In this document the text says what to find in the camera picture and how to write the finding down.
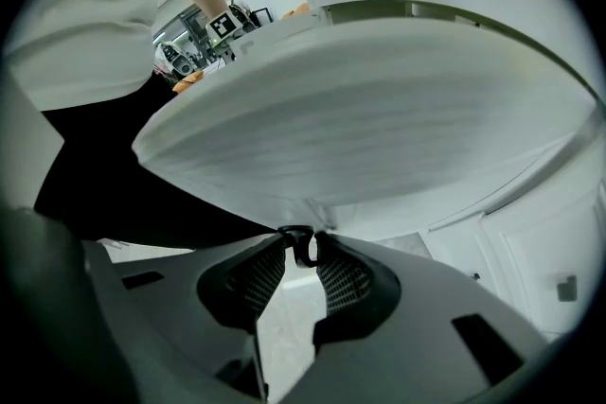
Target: black pants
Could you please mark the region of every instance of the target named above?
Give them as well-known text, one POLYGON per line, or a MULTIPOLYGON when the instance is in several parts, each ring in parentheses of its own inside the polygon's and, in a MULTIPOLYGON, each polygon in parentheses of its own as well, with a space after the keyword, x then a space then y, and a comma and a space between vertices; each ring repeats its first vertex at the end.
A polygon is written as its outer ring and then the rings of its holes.
POLYGON ((36 210, 62 220, 80 239, 204 248, 274 230, 223 211, 142 168, 131 144, 175 93, 153 75, 138 91, 45 112, 65 143, 36 210))

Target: white foam sheet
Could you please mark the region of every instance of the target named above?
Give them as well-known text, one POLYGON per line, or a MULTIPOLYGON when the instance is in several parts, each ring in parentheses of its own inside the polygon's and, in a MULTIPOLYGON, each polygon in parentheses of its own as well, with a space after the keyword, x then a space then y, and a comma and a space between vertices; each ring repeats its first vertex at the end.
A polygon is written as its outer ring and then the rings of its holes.
POLYGON ((228 65, 153 116, 133 148, 143 167, 232 213, 338 229, 338 207, 363 218, 367 203, 371 216, 379 201, 393 210, 456 184, 454 213, 468 183, 489 195, 594 107, 557 64, 498 33, 373 20, 228 65))

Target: white cabinet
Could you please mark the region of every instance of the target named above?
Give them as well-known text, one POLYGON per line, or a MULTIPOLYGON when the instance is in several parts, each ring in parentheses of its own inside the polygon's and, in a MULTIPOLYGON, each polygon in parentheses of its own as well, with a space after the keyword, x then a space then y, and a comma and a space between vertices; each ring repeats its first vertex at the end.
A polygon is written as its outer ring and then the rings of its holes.
POLYGON ((524 314, 545 334, 574 327, 604 263, 606 146, 600 138, 536 189, 489 215, 422 236, 454 266, 524 314))

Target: black rectangular slot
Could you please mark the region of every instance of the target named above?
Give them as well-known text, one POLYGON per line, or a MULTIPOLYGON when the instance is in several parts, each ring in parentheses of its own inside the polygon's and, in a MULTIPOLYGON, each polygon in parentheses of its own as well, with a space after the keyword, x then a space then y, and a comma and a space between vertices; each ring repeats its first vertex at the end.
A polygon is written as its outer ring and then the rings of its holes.
POLYGON ((164 279, 164 276, 159 272, 143 272, 134 276, 123 277, 122 284, 126 287, 127 290, 132 290, 133 288, 138 288, 144 285, 149 285, 150 283, 155 283, 156 281, 160 281, 161 279, 164 279))
POLYGON ((491 385, 498 384, 524 363, 480 315, 455 318, 453 325, 491 385))

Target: white t-shirt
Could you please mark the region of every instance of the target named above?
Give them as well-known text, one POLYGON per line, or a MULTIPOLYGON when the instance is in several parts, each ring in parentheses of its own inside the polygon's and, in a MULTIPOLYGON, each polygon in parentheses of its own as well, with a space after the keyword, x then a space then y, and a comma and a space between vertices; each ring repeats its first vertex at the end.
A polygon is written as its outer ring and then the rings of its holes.
POLYGON ((39 110, 123 97, 153 69, 158 0, 30 0, 5 49, 39 110))

